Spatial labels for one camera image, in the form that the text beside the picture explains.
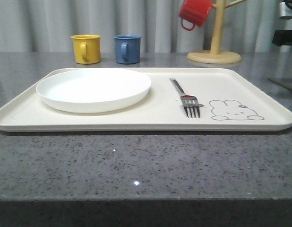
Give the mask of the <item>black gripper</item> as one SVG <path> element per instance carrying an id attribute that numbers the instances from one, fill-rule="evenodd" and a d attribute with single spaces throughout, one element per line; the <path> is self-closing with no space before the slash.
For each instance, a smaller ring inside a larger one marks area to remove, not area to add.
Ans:
<path id="1" fill-rule="evenodd" d="M 280 2 L 279 18 L 292 20 L 292 0 L 283 0 Z M 276 30 L 272 43 L 276 46 L 292 45 L 292 30 Z"/>

